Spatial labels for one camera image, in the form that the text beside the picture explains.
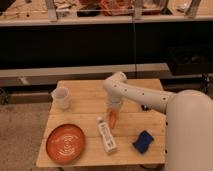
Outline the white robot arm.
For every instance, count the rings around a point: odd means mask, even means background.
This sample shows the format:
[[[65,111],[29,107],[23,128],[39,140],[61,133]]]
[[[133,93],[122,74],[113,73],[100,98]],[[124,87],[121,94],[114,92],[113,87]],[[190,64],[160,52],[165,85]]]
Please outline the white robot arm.
[[[166,115],[164,171],[213,171],[213,100],[208,95],[132,86],[123,72],[106,78],[103,87],[109,108],[125,97]]]

